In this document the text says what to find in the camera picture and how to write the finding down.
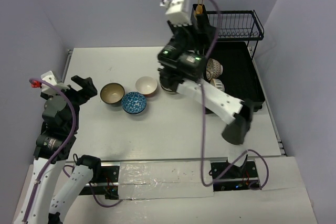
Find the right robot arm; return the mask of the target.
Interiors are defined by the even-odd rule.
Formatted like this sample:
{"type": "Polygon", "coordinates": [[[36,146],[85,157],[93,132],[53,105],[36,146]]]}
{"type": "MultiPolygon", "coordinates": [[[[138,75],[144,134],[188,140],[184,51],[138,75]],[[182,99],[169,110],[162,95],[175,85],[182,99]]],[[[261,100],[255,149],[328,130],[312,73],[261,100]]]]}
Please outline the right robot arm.
{"type": "Polygon", "coordinates": [[[214,112],[224,122],[221,137],[231,147],[228,171],[240,177],[246,171],[244,140],[253,119],[253,102],[233,97],[204,79],[209,55],[196,53],[199,31],[191,23],[168,26],[173,36],[157,55],[160,85],[200,103],[203,111],[214,112]]]}

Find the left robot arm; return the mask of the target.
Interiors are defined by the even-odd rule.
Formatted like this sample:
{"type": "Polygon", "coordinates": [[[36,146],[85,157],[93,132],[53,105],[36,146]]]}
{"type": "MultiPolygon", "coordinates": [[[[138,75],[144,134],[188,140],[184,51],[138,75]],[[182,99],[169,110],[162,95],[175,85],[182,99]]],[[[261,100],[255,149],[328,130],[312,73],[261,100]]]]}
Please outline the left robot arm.
{"type": "Polygon", "coordinates": [[[71,77],[81,87],[75,90],[49,71],[29,80],[45,99],[41,133],[34,150],[33,173],[22,207],[14,223],[63,223],[72,204],[90,181],[102,176],[101,160],[83,155],[70,178],[55,193],[79,128],[80,106],[95,97],[97,89],[91,77],[71,77]]]}

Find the blue geometric pattern bowl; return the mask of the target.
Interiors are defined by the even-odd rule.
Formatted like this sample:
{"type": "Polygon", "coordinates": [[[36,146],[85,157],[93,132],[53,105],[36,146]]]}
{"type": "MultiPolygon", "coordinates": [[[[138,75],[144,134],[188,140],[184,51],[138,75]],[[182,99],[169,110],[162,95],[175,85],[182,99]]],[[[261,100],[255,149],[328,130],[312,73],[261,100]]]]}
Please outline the blue geometric pattern bowl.
{"type": "Polygon", "coordinates": [[[139,92],[129,92],[122,98],[121,105],[126,113],[135,115],[144,111],[147,100],[139,92]]]}

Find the brown lattice pattern bowl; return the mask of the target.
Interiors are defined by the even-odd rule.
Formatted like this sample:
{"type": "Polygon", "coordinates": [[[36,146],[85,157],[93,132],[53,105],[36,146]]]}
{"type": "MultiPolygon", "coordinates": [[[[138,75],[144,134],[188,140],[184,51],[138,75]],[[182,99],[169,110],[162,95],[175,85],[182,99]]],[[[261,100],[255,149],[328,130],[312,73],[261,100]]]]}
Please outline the brown lattice pattern bowl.
{"type": "Polygon", "coordinates": [[[209,58],[206,65],[206,79],[218,78],[223,73],[223,66],[215,59],[209,58]]]}

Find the white striped bowl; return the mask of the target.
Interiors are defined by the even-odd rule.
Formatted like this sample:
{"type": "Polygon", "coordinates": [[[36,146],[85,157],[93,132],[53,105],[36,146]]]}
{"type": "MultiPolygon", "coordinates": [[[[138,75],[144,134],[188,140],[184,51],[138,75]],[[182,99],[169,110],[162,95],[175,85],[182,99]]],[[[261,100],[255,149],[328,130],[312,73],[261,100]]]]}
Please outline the white striped bowl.
{"type": "Polygon", "coordinates": [[[225,87],[224,87],[223,83],[219,79],[212,78],[210,80],[210,84],[212,86],[214,86],[215,88],[221,90],[222,92],[225,91],[225,87]]]}

